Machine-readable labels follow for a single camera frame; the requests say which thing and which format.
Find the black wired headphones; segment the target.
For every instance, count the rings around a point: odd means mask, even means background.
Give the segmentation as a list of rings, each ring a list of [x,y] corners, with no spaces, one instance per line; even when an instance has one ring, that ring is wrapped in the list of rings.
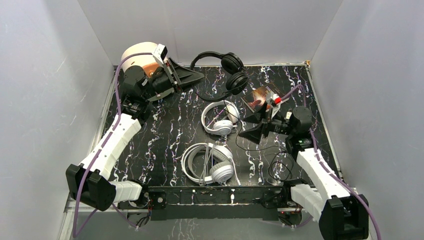
[[[205,51],[200,53],[191,62],[189,69],[195,68],[196,62],[200,59],[213,57],[220,59],[222,68],[230,74],[226,81],[226,90],[217,97],[201,96],[198,92],[195,94],[208,105],[201,114],[201,123],[206,133],[214,136],[228,136],[237,126],[237,122],[241,120],[241,115],[237,106],[228,101],[227,98],[232,95],[237,95],[248,84],[248,75],[245,73],[242,60],[234,53],[219,53],[216,51]],[[205,123],[207,113],[215,107],[222,106],[222,112],[225,113],[225,118],[215,123]]]

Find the large white over-ear headphones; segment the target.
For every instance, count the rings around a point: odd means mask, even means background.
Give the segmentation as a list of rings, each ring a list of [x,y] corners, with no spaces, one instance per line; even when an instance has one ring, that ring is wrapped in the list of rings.
[[[204,162],[201,174],[197,175],[194,171],[194,159],[199,152],[204,152]],[[216,143],[202,142],[188,147],[181,156],[181,169],[189,180],[200,186],[224,184],[232,177],[241,185],[232,152]]]

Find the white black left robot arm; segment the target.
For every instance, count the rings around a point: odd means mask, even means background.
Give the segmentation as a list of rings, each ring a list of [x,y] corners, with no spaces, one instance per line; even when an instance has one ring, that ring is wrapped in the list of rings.
[[[99,211],[130,201],[137,208],[149,203],[147,186],[138,180],[110,181],[116,162],[153,112],[152,102],[202,79],[200,72],[172,59],[157,60],[147,53],[121,59],[114,76],[117,114],[101,140],[78,165],[70,164],[65,176],[69,194]]]

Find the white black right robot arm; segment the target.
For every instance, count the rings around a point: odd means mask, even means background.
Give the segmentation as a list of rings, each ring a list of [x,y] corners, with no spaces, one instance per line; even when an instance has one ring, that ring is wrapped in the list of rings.
[[[311,134],[312,112],[297,106],[288,118],[282,117],[277,106],[264,104],[243,121],[255,127],[240,132],[240,137],[259,144],[270,132],[286,135],[287,153],[306,172],[313,183],[289,180],[282,192],[282,202],[288,207],[300,204],[318,222],[325,240],[366,240],[369,237],[368,201],[343,186],[343,182],[322,159]]]

